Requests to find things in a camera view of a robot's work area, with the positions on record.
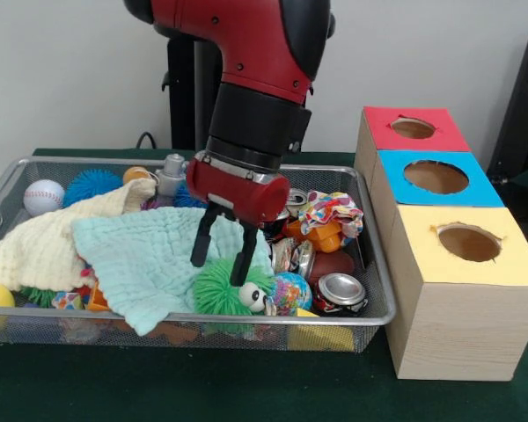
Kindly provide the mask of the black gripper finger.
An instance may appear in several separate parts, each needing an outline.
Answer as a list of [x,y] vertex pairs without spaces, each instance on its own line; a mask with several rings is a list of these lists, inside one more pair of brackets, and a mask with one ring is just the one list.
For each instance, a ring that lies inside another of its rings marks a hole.
[[220,205],[215,202],[210,202],[199,222],[190,257],[190,262],[194,267],[203,267],[206,262],[211,242],[210,229],[221,211],[222,207]]
[[244,285],[257,244],[258,228],[249,222],[240,221],[240,225],[243,228],[243,246],[231,270],[230,283],[233,286]]

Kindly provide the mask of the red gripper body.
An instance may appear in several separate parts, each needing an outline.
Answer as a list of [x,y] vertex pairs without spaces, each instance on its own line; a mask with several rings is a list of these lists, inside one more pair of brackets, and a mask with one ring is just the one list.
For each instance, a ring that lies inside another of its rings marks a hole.
[[204,151],[187,166],[187,186],[195,198],[226,207],[252,225],[274,221],[290,193],[290,182],[278,173],[251,171]]

